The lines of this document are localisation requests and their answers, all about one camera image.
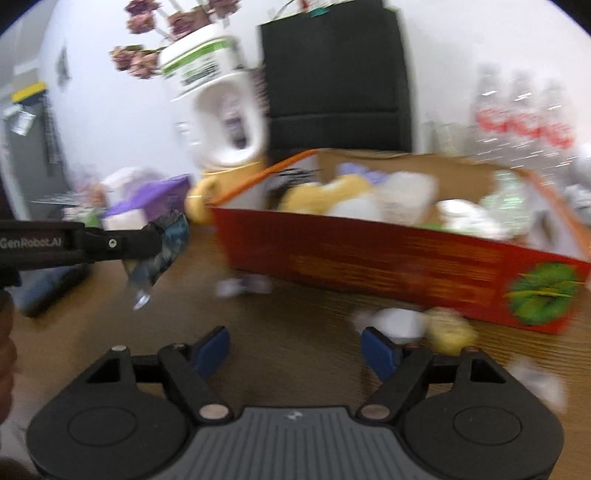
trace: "ceiling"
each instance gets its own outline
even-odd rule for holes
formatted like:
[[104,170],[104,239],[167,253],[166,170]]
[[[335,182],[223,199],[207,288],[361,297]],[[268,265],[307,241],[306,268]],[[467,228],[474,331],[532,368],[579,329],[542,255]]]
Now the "ceiling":
[[40,1],[0,37],[0,99],[12,93],[15,67],[37,59],[57,1]]

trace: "white plastic jug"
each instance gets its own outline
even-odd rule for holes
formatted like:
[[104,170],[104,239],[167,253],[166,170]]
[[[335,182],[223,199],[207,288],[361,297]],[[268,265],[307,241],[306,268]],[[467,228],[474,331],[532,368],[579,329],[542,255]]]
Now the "white plastic jug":
[[[217,24],[207,25],[160,53],[160,69],[173,114],[194,161],[207,170],[225,170],[257,161],[267,147],[267,124],[238,41]],[[232,142],[223,106],[239,102],[246,147]]]

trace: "clear plastic bottle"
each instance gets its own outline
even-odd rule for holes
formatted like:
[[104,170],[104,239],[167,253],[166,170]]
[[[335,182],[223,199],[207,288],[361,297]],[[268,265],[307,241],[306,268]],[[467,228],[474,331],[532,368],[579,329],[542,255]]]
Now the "clear plastic bottle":
[[555,80],[550,82],[543,97],[545,161],[542,175],[546,184],[553,184],[561,190],[568,183],[576,139],[572,111],[564,88]]
[[495,66],[480,69],[472,118],[472,155],[478,162],[506,163],[507,109],[501,96],[499,70]]
[[509,97],[509,166],[543,172],[542,117],[535,105],[531,76],[515,72]]

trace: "red box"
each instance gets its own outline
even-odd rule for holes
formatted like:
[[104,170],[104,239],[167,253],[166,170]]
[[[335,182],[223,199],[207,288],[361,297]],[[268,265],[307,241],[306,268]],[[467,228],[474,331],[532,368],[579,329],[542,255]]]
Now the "red box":
[[388,223],[265,210],[269,180],[278,172],[319,168],[328,181],[345,161],[373,170],[432,174],[440,183],[437,201],[464,198],[477,203],[492,193],[493,172],[499,169],[437,155],[305,152],[209,203],[229,265],[425,308],[449,307],[500,325],[545,333],[564,329],[591,270],[591,235],[535,174],[521,173],[532,202],[548,212],[528,236],[540,249]]

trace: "metal screw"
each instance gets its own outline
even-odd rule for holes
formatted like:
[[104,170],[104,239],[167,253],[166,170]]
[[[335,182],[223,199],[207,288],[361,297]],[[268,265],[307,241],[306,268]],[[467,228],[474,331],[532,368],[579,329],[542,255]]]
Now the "metal screw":
[[390,416],[390,409],[385,405],[369,404],[361,408],[361,415],[368,420],[385,420]]
[[230,409],[219,403],[210,403],[201,407],[199,414],[206,420],[221,420],[230,415]]

